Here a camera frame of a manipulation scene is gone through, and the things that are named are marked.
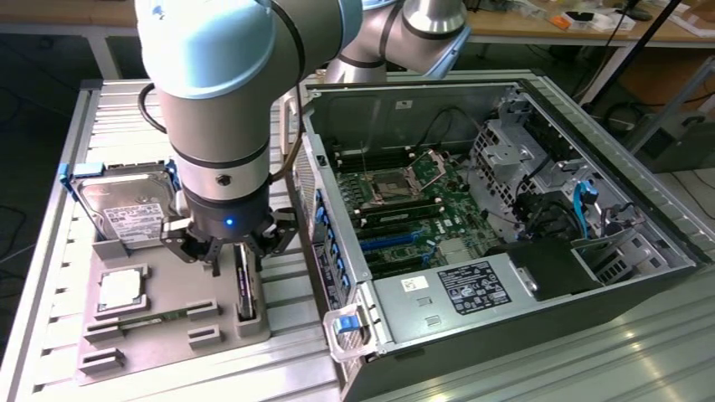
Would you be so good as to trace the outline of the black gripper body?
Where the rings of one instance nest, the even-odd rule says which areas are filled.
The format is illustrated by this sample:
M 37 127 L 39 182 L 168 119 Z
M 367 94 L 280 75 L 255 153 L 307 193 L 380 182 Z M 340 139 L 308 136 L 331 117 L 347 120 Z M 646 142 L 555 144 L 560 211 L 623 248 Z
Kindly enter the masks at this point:
M 267 190 L 227 201 L 208 200 L 189 190 L 184 196 L 196 230 L 211 238 L 240 241 L 272 220 Z

